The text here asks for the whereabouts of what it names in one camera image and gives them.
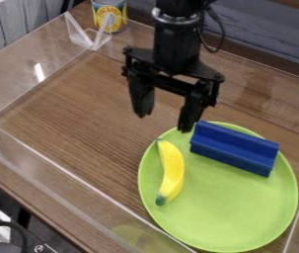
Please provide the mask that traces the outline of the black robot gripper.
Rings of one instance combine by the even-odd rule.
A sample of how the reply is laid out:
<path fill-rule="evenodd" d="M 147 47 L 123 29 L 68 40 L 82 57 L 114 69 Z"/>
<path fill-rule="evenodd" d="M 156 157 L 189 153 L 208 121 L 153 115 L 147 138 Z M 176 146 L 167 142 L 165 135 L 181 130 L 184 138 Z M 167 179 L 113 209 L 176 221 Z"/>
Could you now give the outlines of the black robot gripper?
<path fill-rule="evenodd" d="M 135 114 L 143 118 L 153 108 L 153 88 L 184 96 L 177 129 L 189 132 L 204 108 L 216 104 L 224 76 L 200 61 L 200 46 L 215 53 L 201 36 L 203 13 L 223 26 L 212 8 L 153 8 L 152 48 L 123 49 Z"/>

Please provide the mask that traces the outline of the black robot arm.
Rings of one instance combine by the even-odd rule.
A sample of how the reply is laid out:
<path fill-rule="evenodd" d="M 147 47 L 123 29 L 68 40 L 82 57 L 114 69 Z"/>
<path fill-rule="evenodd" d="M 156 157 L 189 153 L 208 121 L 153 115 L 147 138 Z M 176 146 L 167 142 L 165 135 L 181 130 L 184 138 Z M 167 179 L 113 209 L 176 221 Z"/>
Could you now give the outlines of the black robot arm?
<path fill-rule="evenodd" d="M 204 18 L 216 18 L 211 8 L 216 0 L 155 0 L 151 16 L 155 21 L 152 48 L 127 46 L 123 49 L 133 112 L 151 114 L 153 90 L 160 88 L 184 97 L 176 128 L 192 130 L 203 111 L 217 101 L 224 75 L 200 60 L 207 48 L 201 27 Z"/>

